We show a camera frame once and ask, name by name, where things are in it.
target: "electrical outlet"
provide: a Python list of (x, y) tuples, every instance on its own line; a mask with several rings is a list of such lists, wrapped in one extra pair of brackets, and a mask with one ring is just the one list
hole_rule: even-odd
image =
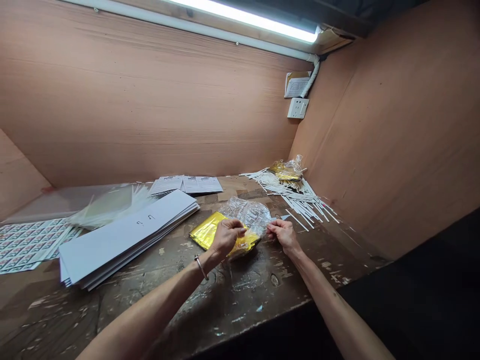
[(293, 97), (291, 99), (290, 108), (288, 109), (288, 115), (286, 117), (290, 119), (303, 119), (305, 117), (305, 112), (307, 111), (309, 101), (309, 99)]

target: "worn table surface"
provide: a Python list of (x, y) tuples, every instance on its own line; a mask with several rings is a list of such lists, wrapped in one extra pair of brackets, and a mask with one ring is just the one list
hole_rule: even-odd
[[(201, 210), (92, 292), (60, 285), (58, 260), (0, 276), (0, 358), (74, 359), (123, 311), (181, 271), (201, 248), (189, 231), (231, 196), (286, 215), (280, 196), (267, 196), (246, 177), (220, 177), (223, 193), (198, 197)], [(335, 287), (387, 261), (338, 217), (306, 232), (293, 219), (305, 253)], [(311, 301), (281, 246), (263, 239), (247, 256), (214, 269), (173, 318), (151, 353), (185, 359)]]

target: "clear plastic bag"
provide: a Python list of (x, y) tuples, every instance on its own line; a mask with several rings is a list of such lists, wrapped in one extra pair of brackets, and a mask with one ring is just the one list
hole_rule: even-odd
[(247, 229), (243, 237), (237, 238), (233, 249), (228, 254), (230, 259), (236, 259), (250, 252), (259, 243), (267, 231), (267, 224), (271, 217), (265, 205), (234, 196), (193, 229), (189, 234), (190, 237), (202, 248), (208, 250), (214, 241), (217, 226), (223, 219), (239, 219)]
[(274, 173), (277, 178), (285, 181), (300, 182), (304, 177), (302, 173), (302, 155), (297, 155), (290, 161), (275, 161), (268, 171)]
[(257, 234), (259, 237), (265, 235), (267, 224), (270, 223), (270, 210), (268, 207), (257, 201), (243, 200), (233, 196), (224, 203), (219, 213), (227, 218), (238, 219), (248, 228), (248, 231)]

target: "fluorescent light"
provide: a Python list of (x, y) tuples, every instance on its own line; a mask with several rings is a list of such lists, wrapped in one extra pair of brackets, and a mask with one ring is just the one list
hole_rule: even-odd
[(303, 40), (307, 43), (314, 43), (318, 33), (312, 33), (288, 26), (280, 22), (254, 15), (252, 13), (226, 6), (211, 0), (167, 0), (171, 3), (183, 5), (189, 8), (201, 10), (206, 13), (215, 14), (224, 18), (232, 19), (240, 23), (266, 29), (274, 33), (286, 35), (291, 38)]

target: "silver bangle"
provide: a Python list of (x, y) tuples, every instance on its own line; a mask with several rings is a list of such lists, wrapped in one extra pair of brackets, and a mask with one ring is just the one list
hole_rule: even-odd
[(204, 271), (204, 268), (202, 267), (202, 264), (200, 263), (200, 259), (199, 259), (199, 256), (197, 254), (195, 254), (195, 258), (196, 260), (196, 263), (198, 264), (198, 267), (200, 268), (201, 270), (201, 273), (203, 274), (203, 277), (205, 278), (205, 280), (209, 280), (209, 276), (205, 273)]

